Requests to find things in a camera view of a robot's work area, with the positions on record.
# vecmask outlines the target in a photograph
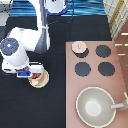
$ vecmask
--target black cable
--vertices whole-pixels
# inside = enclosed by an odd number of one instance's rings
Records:
[[[5,7],[5,4],[3,4],[3,2],[1,2],[1,1],[0,1],[0,3],[4,6],[4,11],[1,11],[1,12],[7,11],[7,9],[6,9],[6,7]]]
[[[10,7],[11,3],[12,3],[12,0],[10,0],[10,2],[9,2],[9,10],[11,10],[11,7]]]
[[[71,22],[71,20],[73,19],[73,16],[74,16],[74,0],[71,0],[71,1],[72,1],[73,13],[72,13],[72,17],[70,18],[70,20],[68,22],[66,22],[66,21],[54,21],[52,23],[49,23],[48,25],[52,25],[52,24],[55,24],[55,23],[58,23],[58,22],[69,24]]]
[[[0,11],[0,13],[2,13],[2,12],[6,12],[6,11],[9,11],[9,10],[11,10],[11,9],[6,9],[6,10],[4,10],[4,11]]]

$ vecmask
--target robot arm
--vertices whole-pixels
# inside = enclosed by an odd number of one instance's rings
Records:
[[[6,73],[17,73],[17,77],[22,78],[31,77],[32,73],[43,73],[44,70],[40,63],[29,62],[26,51],[42,54],[50,47],[45,3],[42,0],[29,2],[36,10],[38,30],[13,28],[0,43],[0,52],[4,58],[2,70]]]

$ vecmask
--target black table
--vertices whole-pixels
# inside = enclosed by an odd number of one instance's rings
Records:
[[[69,19],[50,16],[48,22]],[[37,29],[36,17],[9,17],[5,36],[14,27]],[[7,76],[0,70],[0,128],[66,128],[65,43],[111,41],[107,16],[78,16],[69,24],[49,27],[50,50],[42,55],[27,52],[31,62],[43,63],[50,74],[44,88],[33,88],[27,79]]]

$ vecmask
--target bowl rim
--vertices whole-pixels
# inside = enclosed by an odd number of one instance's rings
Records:
[[[110,97],[110,99],[111,99],[111,101],[113,102],[113,104],[115,104],[114,99],[112,98],[112,96],[111,96],[106,90],[104,90],[104,89],[102,89],[102,88],[100,88],[100,87],[87,87],[87,88],[83,89],[83,90],[78,94],[78,96],[77,96],[77,99],[76,99],[76,110],[77,110],[77,114],[78,114],[78,116],[81,118],[81,120],[82,120],[85,124],[87,124],[88,126],[90,126],[90,127],[94,127],[94,128],[103,128],[103,127],[106,127],[106,126],[110,125],[110,124],[112,123],[112,121],[114,120],[115,115],[116,115],[116,109],[114,109],[114,113],[113,113],[113,116],[112,116],[111,120],[110,120],[108,123],[106,123],[106,124],[104,124],[104,125],[101,125],[101,126],[95,126],[95,125],[89,124],[88,122],[86,122],[86,121],[82,118],[81,114],[79,113],[79,109],[78,109],[78,101],[79,101],[79,98],[80,98],[80,96],[81,96],[85,91],[90,90],[90,89],[98,89],[98,90],[101,90],[101,91],[105,92],[105,93]]]

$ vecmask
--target blue background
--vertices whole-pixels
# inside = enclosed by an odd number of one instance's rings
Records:
[[[68,10],[63,16],[72,15],[72,2],[68,2]],[[35,9],[28,0],[14,0],[11,16],[35,16]],[[103,0],[74,0],[74,16],[106,15]]]

